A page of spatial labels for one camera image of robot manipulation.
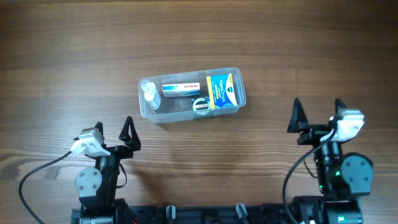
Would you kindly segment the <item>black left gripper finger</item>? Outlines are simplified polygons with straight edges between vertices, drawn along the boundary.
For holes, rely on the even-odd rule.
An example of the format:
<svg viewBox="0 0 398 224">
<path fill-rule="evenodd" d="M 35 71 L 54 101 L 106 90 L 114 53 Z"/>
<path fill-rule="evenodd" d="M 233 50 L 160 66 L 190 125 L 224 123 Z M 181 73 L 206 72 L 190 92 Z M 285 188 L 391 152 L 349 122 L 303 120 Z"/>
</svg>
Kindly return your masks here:
<svg viewBox="0 0 398 224">
<path fill-rule="evenodd" d="M 119 135 L 119 140 L 131 149 L 141 149 L 141 142 L 134 127 L 133 118 L 128 116 Z"/>
<path fill-rule="evenodd" d="M 104 136 L 103 136 L 103 123 L 98 121 L 95 125 L 95 133 L 97 135 L 98 139 L 104 140 Z"/>
</svg>

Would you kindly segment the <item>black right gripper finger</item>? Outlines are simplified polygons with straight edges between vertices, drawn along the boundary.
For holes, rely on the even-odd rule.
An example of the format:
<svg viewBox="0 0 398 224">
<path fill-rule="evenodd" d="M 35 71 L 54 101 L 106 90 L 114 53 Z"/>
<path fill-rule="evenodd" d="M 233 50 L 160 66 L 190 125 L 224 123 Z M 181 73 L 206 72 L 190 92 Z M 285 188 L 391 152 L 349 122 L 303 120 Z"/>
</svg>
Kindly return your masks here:
<svg viewBox="0 0 398 224">
<path fill-rule="evenodd" d="M 288 133 L 301 133 L 309 131 L 309 124 L 303 106 L 298 97 L 294 99 L 291 119 L 287 128 Z"/>
<path fill-rule="evenodd" d="M 335 100 L 335 113 L 338 114 L 339 110 L 345 109 L 345 108 L 346 108 L 346 105 L 344 104 L 343 100 L 340 98 L 337 98 Z"/>
</svg>

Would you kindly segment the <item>white Panadol box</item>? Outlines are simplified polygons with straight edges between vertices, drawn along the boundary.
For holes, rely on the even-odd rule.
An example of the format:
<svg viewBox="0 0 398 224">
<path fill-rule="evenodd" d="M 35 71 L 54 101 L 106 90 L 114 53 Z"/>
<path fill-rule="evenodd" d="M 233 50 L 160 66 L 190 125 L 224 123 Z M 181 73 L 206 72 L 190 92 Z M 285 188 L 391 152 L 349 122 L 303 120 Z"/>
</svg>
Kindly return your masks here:
<svg viewBox="0 0 398 224">
<path fill-rule="evenodd" d="M 165 97 L 195 96 L 200 93 L 199 83 L 178 83 L 162 85 Z"/>
</svg>

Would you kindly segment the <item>white spray bottle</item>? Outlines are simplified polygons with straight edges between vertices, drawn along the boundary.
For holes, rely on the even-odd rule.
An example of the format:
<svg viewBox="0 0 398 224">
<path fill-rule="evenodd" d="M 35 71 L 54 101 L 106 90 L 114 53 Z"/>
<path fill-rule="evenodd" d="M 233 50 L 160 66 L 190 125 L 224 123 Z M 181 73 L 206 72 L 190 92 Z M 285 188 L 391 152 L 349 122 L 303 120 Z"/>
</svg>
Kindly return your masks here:
<svg viewBox="0 0 398 224">
<path fill-rule="evenodd" d="M 160 95 L 155 83 L 149 80 L 141 82 L 141 89 L 144 92 L 144 99 L 152 110 L 158 110 L 160 107 Z"/>
</svg>

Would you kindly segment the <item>clear plastic container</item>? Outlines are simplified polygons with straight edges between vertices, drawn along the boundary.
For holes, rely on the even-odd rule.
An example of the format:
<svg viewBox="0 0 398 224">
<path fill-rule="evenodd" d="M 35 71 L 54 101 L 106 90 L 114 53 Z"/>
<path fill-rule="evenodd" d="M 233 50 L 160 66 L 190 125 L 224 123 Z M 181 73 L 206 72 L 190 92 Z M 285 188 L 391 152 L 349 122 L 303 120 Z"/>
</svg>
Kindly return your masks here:
<svg viewBox="0 0 398 224">
<path fill-rule="evenodd" d="M 192 101 L 197 98 L 209 98 L 207 76 L 231 73 L 234 82 L 234 91 L 236 95 L 237 106 L 211 110 L 206 115 L 195 115 L 192 110 Z M 160 95 L 160 107 L 158 110 L 152 110 L 144 99 L 144 92 L 141 89 L 141 82 L 149 80 L 155 83 Z M 178 84 L 178 83 L 199 83 L 200 93 L 195 96 L 183 97 L 165 97 L 162 93 L 162 85 Z M 241 107 L 246 104 L 246 92 L 244 89 L 243 78 L 240 69 L 236 67 L 218 68 L 211 70 L 202 70 L 185 73 L 174 73 L 168 75 L 160 75 L 156 77 L 143 78 L 139 82 L 139 102 L 141 115 L 152 123 L 168 123 L 175 121 L 185 121 L 191 119 L 200 119 L 211 116 L 221 116 L 226 114 L 235 114 Z"/>
</svg>

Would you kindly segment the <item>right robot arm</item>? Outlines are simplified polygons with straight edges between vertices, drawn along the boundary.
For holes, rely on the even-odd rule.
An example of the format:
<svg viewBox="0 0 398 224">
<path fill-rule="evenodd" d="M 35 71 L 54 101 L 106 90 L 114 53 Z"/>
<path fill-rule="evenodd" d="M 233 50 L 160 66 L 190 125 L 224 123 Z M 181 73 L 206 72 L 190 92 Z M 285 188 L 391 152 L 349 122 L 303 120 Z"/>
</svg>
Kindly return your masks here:
<svg viewBox="0 0 398 224">
<path fill-rule="evenodd" d="M 282 187 L 282 204 L 291 223 L 362 223 L 359 198 L 371 193 L 373 162 L 366 156 L 344 154 L 342 145 L 354 139 L 364 126 L 359 109 L 335 100 L 335 114 L 327 124 L 310 124 L 298 98 L 294 99 L 288 133 L 299 135 L 299 145 L 309 145 L 288 171 Z M 296 196 L 287 203 L 287 184 L 296 168 L 313 156 L 319 196 Z"/>
</svg>

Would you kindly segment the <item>blue VapoDrops box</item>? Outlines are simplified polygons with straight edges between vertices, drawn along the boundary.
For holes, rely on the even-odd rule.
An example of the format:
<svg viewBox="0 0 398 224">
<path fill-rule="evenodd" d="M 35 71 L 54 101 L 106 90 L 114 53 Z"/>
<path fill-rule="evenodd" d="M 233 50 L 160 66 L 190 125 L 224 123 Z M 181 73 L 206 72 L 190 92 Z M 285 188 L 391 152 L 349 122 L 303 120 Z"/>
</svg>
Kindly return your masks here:
<svg viewBox="0 0 398 224">
<path fill-rule="evenodd" d="M 238 105 L 231 73 L 207 76 L 206 81 L 211 110 L 235 107 Z"/>
</svg>

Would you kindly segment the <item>green Zam-Buk box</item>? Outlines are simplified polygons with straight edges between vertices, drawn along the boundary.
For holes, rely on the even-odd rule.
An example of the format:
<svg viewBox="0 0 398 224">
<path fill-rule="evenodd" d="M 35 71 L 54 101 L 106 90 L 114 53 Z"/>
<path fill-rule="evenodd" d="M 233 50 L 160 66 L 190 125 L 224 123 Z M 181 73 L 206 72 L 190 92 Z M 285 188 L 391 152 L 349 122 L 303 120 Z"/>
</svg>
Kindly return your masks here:
<svg viewBox="0 0 398 224">
<path fill-rule="evenodd" d="M 192 110 L 195 115 L 206 115 L 209 112 L 210 102 L 208 97 L 197 98 L 192 101 Z"/>
</svg>

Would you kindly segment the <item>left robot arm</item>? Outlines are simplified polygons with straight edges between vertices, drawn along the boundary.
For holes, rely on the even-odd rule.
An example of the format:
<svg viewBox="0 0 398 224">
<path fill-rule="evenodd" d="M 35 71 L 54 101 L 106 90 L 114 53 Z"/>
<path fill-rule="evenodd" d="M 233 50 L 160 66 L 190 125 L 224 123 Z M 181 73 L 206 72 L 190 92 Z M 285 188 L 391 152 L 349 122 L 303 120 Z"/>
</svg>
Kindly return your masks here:
<svg viewBox="0 0 398 224">
<path fill-rule="evenodd" d="M 103 123 L 82 130 L 70 149 L 74 155 L 95 160 L 95 166 L 81 170 L 75 178 L 81 206 L 72 211 L 71 222 L 79 224 L 139 223 L 137 215 L 123 198 L 116 198 L 118 176 L 125 173 L 121 160 L 130 159 L 141 149 L 133 119 L 128 116 L 119 135 L 122 145 L 104 143 Z"/>
</svg>

